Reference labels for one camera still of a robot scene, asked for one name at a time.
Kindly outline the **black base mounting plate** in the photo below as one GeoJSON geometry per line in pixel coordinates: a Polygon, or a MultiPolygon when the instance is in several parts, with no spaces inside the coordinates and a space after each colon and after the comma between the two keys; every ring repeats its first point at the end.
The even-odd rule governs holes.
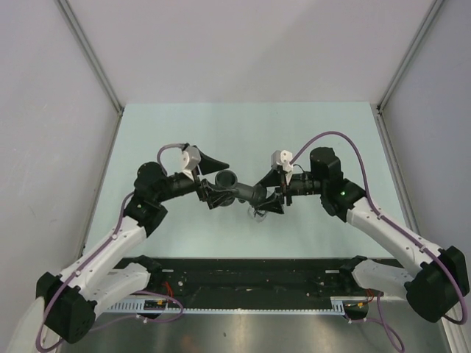
{"type": "Polygon", "coordinates": [[[91,292],[100,313],[144,322],[190,314],[348,314],[362,318],[376,290],[357,285],[348,259],[120,260],[91,292]]]}

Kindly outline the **right aluminium frame post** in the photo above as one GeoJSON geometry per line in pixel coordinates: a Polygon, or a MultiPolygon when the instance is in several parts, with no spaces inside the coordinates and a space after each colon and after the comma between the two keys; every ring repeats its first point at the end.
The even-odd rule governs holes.
{"type": "Polygon", "coordinates": [[[419,52],[419,49],[423,42],[425,41],[428,33],[431,31],[432,26],[434,25],[436,19],[439,17],[442,8],[446,5],[447,1],[445,0],[434,0],[431,2],[429,9],[427,10],[425,17],[422,19],[418,30],[412,37],[411,42],[409,43],[405,54],[403,55],[400,64],[395,70],[391,80],[384,93],[382,94],[379,102],[376,104],[376,109],[378,112],[383,112],[386,108],[389,100],[399,86],[402,78],[406,74],[409,66],[412,64],[414,58],[419,52]]]}

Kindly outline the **dark grey pipe fitting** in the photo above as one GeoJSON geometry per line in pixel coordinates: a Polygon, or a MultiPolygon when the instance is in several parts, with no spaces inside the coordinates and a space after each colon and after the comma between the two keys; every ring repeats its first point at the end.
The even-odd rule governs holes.
{"type": "Polygon", "coordinates": [[[267,191],[260,185],[246,185],[238,181],[238,177],[230,170],[219,171],[215,176],[215,185],[220,190],[229,190],[230,196],[225,196],[219,206],[230,206],[235,200],[241,203],[248,202],[256,206],[266,199],[267,191]]]}

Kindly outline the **left aluminium frame post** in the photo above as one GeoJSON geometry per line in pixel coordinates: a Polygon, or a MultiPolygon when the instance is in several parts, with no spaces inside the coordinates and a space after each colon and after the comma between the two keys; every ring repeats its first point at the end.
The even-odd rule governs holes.
{"type": "Polygon", "coordinates": [[[110,102],[114,111],[118,116],[122,116],[124,106],[120,102],[118,95],[113,88],[108,75],[106,74],[96,52],[88,39],[85,30],[82,27],[70,1],[67,0],[54,0],[61,16],[63,17],[66,25],[68,26],[71,34],[73,35],[77,45],[82,52],[85,60],[87,61],[93,75],[96,77],[101,89],[105,93],[107,100],[110,102]]]}

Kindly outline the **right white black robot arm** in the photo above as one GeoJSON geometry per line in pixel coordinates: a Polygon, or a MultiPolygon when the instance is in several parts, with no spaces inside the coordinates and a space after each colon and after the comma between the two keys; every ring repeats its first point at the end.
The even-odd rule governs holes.
{"type": "Polygon", "coordinates": [[[455,246],[444,249],[393,222],[364,188],[344,177],[332,148],[311,151],[309,172],[295,174],[292,159],[286,150],[272,154],[272,168],[259,183],[275,191],[258,210],[283,213],[293,197],[318,195],[329,215],[370,236],[401,265],[395,268],[354,257],[339,277],[346,294],[356,295],[364,288],[391,294],[405,299],[420,317],[434,323],[470,292],[464,254],[455,246]]]}

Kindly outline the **clear plastic threaded connector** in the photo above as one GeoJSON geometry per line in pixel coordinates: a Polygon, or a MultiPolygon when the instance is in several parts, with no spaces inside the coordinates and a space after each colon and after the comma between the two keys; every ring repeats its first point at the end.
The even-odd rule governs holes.
{"type": "Polygon", "coordinates": [[[258,211],[257,206],[270,197],[271,194],[277,194],[276,192],[269,193],[267,190],[262,190],[262,193],[258,196],[257,199],[249,203],[249,216],[257,221],[258,223],[262,222],[269,213],[258,211]]]}

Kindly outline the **aluminium frame post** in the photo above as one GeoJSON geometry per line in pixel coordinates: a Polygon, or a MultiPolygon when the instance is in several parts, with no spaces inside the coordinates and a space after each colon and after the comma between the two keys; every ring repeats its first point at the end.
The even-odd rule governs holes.
{"type": "Polygon", "coordinates": [[[447,1],[445,0],[434,0],[431,2],[429,9],[427,10],[425,17],[422,19],[418,30],[412,37],[411,42],[409,43],[405,54],[403,55],[400,64],[395,70],[391,80],[384,93],[382,94],[379,102],[376,104],[376,109],[378,112],[383,112],[386,108],[389,100],[399,86],[402,78],[406,74],[409,66],[412,64],[414,58],[419,52],[419,49],[423,42],[425,41],[428,33],[431,31],[432,26],[434,25],[436,19],[439,17],[442,8],[446,5],[447,1]]]}
{"type": "Polygon", "coordinates": [[[67,0],[54,0],[61,16],[63,17],[66,25],[68,26],[71,34],[73,35],[77,45],[82,52],[85,60],[87,61],[93,75],[96,77],[101,89],[105,93],[107,100],[110,102],[114,111],[118,116],[122,116],[124,106],[120,102],[118,95],[113,88],[108,75],[106,74],[96,52],[88,39],[85,30],[82,27],[70,1],[67,0]]]}

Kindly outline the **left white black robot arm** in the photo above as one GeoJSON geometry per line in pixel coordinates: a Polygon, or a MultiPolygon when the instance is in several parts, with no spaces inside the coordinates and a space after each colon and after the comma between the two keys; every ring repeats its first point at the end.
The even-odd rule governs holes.
{"type": "Polygon", "coordinates": [[[168,211],[163,203],[189,193],[210,199],[210,185],[201,176],[223,171],[227,163],[202,153],[188,143],[181,151],[182,169],[169,175],[159,160],[141,165],[134,190],[124,197],[116,225],[90,251],[59,274],[44,273],[37,281],[36,296],[44,300],[42,327],[58,335],[60,342],[76,343],[91,330],[109,306],[143,290],[161,289],[162,275],[139,263],[119,274],[110,271],[133,247],[144,242],[162,223],[168,211]]]}

